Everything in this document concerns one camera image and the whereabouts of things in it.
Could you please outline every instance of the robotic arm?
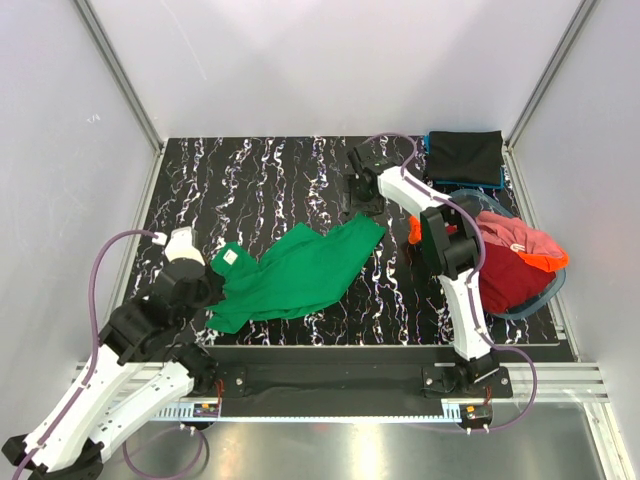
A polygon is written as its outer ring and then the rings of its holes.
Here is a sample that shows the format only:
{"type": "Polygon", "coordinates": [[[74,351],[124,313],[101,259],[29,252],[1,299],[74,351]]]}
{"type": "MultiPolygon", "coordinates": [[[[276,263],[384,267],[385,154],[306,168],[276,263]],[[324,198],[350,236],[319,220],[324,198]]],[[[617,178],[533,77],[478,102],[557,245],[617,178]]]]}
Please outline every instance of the robotic arm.
{"type": "Polygon", "coordinates": [[[347,178],[346,190],[351,203],[368,206],[365,208],[368,213],[381,213],[383,199],[388,199],[420,219],[422,255],[438,276],[451,311],[453,347],[458,357],[451,381],[458,391],[485,385],[500,366],[480,335],[487,335],[487,329],[477,276],[471,284],[473,303],[468,293],[467,279],[479,257],[476,234],[459,212],[434,198],[445,197],[463,209],[468,209],[466,202],[426,186],[433,196],[425,194],[403,178],[400,166],[374,153],[371,144],[354,148],[348,157],[355,171],[354,176],[347,178]],[[448,234],[447,225],[456,225],[456,232],[448,234]]]}
{"type": "Polygon", "coordinates": [[[195,312],[216,303],[222,277],[205,264],[191,228],[174,230],[165,248],[168,264],[135,298],[116,308],[100,332],[94,375],[83,386],[74,382],[51,414],[30,434],[10,438],[3,453],[18,466],[27,464],[31,480],[89,480],[122,443],[168,402],[192,392],[205,395],[215,387],[216,363],[200,347],[189,344],[146,385],[115,408],[111,404],[146,362],[170,343],[195,312]],[[83,389],[72,407],[69,399],[83,389]],[[61,414],[56,429],[41,445],[44,432],[61,414]]]}

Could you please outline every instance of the black marble table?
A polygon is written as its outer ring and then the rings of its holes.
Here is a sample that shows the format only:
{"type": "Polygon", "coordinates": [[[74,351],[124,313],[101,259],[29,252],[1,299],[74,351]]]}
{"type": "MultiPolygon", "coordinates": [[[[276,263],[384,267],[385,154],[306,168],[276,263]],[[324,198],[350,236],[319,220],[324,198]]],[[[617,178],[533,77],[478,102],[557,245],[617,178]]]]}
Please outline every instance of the black marble table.
{"type": "MultiPolygon", "coordinates": [[[[362,137],[170,139],[153,192],[145,228],[169,233],[197,229],[207,259],[226,242],[239,242],[260,258],[303,222],[320,233],[344,223],[343,173],[346,152],[362,137]]],[[[422,139],[420,152],[423,152],[422,139]]],[[[397,161],[411,152],[400,138],[382,137],[376,148],[397,161]]],[[[415,170],[424,168],[421,153],[415,170]]],[[[501,192],[485,190],[516,215],[506,176],[501,192]]],[[[449,311],[435,277],[407,245],[408,215],[388,203],[375,220],[387,228],[383,241],[340,303],[295,320],[249,322],[237,334],[204,327],[200,312],[183,333],[211,345],[437,345],[452,340],[449,311]]],[[[127,294],[148,284],[163,265],[159,247],[143,238],[127,294]]],[[[556,344],[547,308],[527,319],[505,321],[487,315],[497,342],[556,344]]]]}

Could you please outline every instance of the laundry basket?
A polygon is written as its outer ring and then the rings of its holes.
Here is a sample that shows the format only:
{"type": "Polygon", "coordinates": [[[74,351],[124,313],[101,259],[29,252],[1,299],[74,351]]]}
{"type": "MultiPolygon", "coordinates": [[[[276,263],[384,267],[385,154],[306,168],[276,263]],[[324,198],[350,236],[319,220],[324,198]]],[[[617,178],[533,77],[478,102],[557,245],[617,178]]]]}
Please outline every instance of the laundry basket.
{"type": "MultiPolygon", "coordinates": [[[[479,190],[473,190],[465,188],[462,190],[456,190],[450,194],[453,198],[467,198],[471,200],[471,213],[474,217],[478,216],[480,212],[488,211],[497,213],[504,217],[513,218],[514,215],[500,205],[493,198],[480,192],[479,190]]],[[[547,285],[542,293],[530,298],[526,302],[518,305],[517,307],[510,308],[506,313],[491,313],[494,317],[504,318],[505,320],[517,320],[520,318],[528,317],[529,315],[537,312],[544,307],[551,298],[558,293],[558,290],[564,285],[564,281],[567,274],[564,269],[555,272],[556,278],[547,285]]]]}

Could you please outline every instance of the white wall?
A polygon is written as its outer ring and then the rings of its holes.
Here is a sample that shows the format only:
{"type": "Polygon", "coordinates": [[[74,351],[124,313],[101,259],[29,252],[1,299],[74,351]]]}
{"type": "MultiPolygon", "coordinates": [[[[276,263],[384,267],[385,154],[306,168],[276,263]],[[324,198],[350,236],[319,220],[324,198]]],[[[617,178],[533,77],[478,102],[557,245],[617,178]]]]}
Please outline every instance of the white wall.
{"type": "Polygon", "coordinates": [[[640,472],[640,3],[600,2],[515,148],[542,228],[571,255],[564,299],[640,472]]]}
{"type": "MultiPolygon", "coordinates": [[[[0,7],[0,443],[42,421],[86,359],[91,264],[130,228],[153,159],[72,5],[0,7]]],[[[122,247],[100,272],[100,318],[122,247]]],[[[13,470],[0,458],[0,478],[13,470]]]]}
{"type": "Polygon", "coordinates": [[[93,0],[163,137],[503,129],[578,0],[93,0]]]}

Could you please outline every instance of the green cloth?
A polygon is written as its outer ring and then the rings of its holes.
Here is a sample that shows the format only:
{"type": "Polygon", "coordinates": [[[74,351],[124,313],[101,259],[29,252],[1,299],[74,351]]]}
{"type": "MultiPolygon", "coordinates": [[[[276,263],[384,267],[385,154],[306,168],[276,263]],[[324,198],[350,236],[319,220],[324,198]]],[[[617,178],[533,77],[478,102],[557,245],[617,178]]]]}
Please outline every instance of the green cloth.
{"type": "Polygon", "coordinates": [[[211,267],[225,278],[225,300],[208,307],[207,327],[235,333],[248,320],[291,319],[340,301],[385,229],[363,215],[326,236],[299,223],[258,263],[237,243],[218,252],[211,267]]]}

